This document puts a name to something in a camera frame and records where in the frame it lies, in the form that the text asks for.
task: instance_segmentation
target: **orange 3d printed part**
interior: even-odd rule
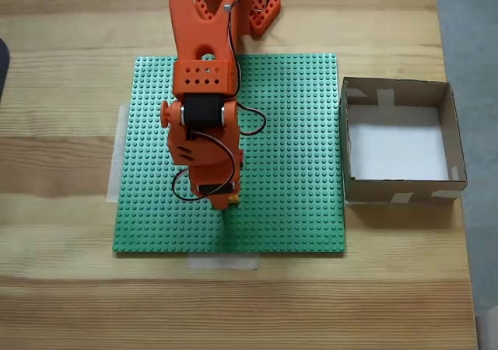
[[[240,135],[255,135],[265,115],[237,102],[242,74],[235,56],[241,35],[262,35],[277,16],[280,0],[170,0],[177,61],[173,94],[163,102],[161,124],[169,127],[168,146],[176,165],[187,166],[174,177],[172,190],[184,201],[208,198],[225,209],[229,196],[240,190],[243,153]],[[203,59],[210,54],[211,61]],[[237,111],[262,116],[256,131],[239,129]],[[189,173],[196,197],[175,191],[178,178]]]

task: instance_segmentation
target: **green lego baseplate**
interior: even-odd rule
[[[135,63],[117,204],[116,252],[343,252],[344,202],[334,54],[239,56],[239,102],[263,111],[264,131],[241,136],[240,204],[220,212],[184,203],[171,181],[181,169],[160,125],[175,57]],[[239,110],[243,131],[261,118]],[[188,179],[177,185],[192,196]]]

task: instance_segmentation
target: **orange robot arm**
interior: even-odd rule
[[[170,127],[168,146],[177,165],[188,166],[196,201],[207,197],[225,209],[240,190],[241,151],[237,121],[240,67],[235,58],[239,34],[248,33],[254,0],[170,0],[177,61],[171,105],[163,103],[161,124]],[[214,55],[211,61],[202,56]]]

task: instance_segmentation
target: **white tape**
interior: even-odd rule
[[[459,191],[435,191],[432,197],[443,197],[443,198],[460,198]]]
[[[395,105],[395,91],[393,89],[378,89],[377,103],[379,107],[393,107]]]
[[[410,198],[413,196],[413,192],[410,193],[395,193],[392,196],[391,203],[392,204],[408,204]]]
[[[354,206],[354,205],[387,205],[389,202],[362,202],[362,201],[344,201],[346,206]]]
[[[190,254],[187,268],[209,270],[255,270],[259,254]]]
[[[346,95],[348,97],[368,97],[365,93],[361,91],[361,89],[357,88],[348,88]]]
[[[119,184],[121,182],[121,171],[123,170],[123,159],[125,158],[126,131],[128,130],[129,114],[129,103],[119,107],[116,136],[114,136],[114,150],[110,163],[109,184],[107,185],[107,202],[117,202],[119,198]]]
[[[458,167],[456,166],[451,167],[451,179],[455,181],[460,180],[460,176],[458,175]]]

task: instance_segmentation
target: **gray floor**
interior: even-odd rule
[[[457,100],[476,313],[498,305],[498,0],[438,0],[448,80]]]

